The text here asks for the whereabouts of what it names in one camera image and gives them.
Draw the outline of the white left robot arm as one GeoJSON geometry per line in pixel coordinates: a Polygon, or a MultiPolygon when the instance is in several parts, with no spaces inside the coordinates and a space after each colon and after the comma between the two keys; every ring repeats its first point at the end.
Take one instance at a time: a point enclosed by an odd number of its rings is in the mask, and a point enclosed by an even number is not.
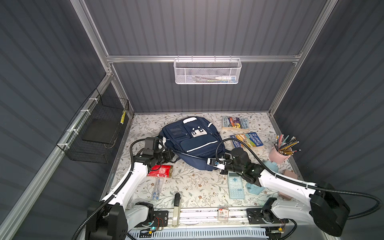
{"type": "Polygon", "coordinates": [[[152,168],[173,159],[173,154],[166,150],[165,141],[161,137],[147,137],[130,145],[130,170],[99,203],[91,204],[87,218],[79,227],[85,230],[86,240],[124,240],[137,225],[153,223],[153,204],[139,202],[129,210],[126,208],[152,168]],[[141,141],[145,146],[134,154],[134,145],[141,141]]]}

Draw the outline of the blue 91-storey treehouse book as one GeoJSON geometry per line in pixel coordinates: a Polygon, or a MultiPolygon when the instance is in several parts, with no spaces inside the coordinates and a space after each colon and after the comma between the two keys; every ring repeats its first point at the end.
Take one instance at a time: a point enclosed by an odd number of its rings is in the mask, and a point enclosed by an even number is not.
{"type": "Polygon", "coordinates": [[[251,149],[264,147],[263,142],[261,141],[258,134],[255,132],[238,134],[238,135],[231,135],[230,138],[238,139],[238,140],[242,141],[244,144],[246,144],[251,149]]]}

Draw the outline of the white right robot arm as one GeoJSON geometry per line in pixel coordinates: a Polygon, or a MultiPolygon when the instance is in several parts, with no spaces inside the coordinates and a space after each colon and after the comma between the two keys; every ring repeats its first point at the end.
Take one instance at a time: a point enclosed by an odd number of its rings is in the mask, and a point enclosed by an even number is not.
{"type": "Polygon", "coordinates": [[[265,164],[251,162],[248,153],[234,149],[226,158],[209,158],[209,166],[234,172],[247,183],[272,189],[290,196],[299,203],[284,203],[275,198],[263,207],[267,222],[272,218],[293,219],[315,224],[328,235],[342,235],[350,208],[330,184],[318,185],[299,181],[270,170],[265,164]]]}

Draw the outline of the navy blue student backpack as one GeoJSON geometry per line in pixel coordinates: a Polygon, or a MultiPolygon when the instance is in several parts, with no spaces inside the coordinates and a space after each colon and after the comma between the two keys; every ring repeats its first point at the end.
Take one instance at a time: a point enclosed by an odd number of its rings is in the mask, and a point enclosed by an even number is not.
{"type": "Polygon", "coordinates": [[[201,171],[215,170],[215,167],[208,164],[208,159],[216,155],[221,157],[226,152],[217,128],[202,117],[188,117],[168,124],[162,128],[159,137],[166,148],[201,171]]]}

